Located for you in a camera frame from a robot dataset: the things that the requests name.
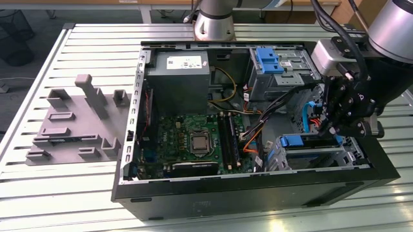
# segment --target ram slot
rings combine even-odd
[[[228,125],[228,142],[229,142],[229,154],[231,154],[231,163],[235,167],[240,167],[239,161],[239,150],[237,150],[237,141],[236,141],[236,134],[235,134],[235,124],[232,114],[227,113],[225,116],[225,124]]]
[[[217,130],[219,130],[219,140],[220,140],[220,150],[221,150],[221,160],[224,167],[231,170],[231,152],[229,152],[229,141],[228,141],[228,132],[225,126],[225,115],[223,112],[217,114]]]

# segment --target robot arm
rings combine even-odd
[[[232,40],[232,8],[275,7],[284,1],[199,0],[196,39]],[[362,38],[350,37],[318,1],[311,2],[318,18],[330,25],[335,23],[340,35],[320,40],[311,54],[324,83],[319,136],[382,137],[383,128],[376,117],[386,104],[413,84],[413,0],[387,0]]]
[[[195,37],[204,41],[228,41],[233,39],[233,8],[276,7],[286,0],[197,0],[199,16],[193,26]]]
[[[323,75],[319,135],[383,136],[376,117],[413,84],[413,1],[388,0],[370,28],[355,40],[367,68],[359,76],[354,51],[340,37],[320,40],[311,59]]]

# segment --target cpu socket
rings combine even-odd
[[[209,133],[208,130],[192,130],[188,134],[189,137],[189,152],[196,157],[203,157],[209,153]]]

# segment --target blue plastic bracket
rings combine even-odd
[[[256,60],[263,68],[263,74],[282,74],[283,67],[278,63],[278,55],[271,48],[256,48]]]

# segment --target slotted aluminum surface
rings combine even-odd
[[[308,25],[240,24],[235,32],[237,41],[316,41],[334,35]],[[82,24],[61,31],[0,144],[0,231],[411,231],[413,101],[407,92],[379,119],[386,130],[380,145],[400,178],[328,207],[141,222],[109,200],[114,162],[24,164],[52,88],[80,94],[74,76],[88,73],[104,94],[114,89],[131,93],[140,41],[192,39],[191,26],[177,24]]]

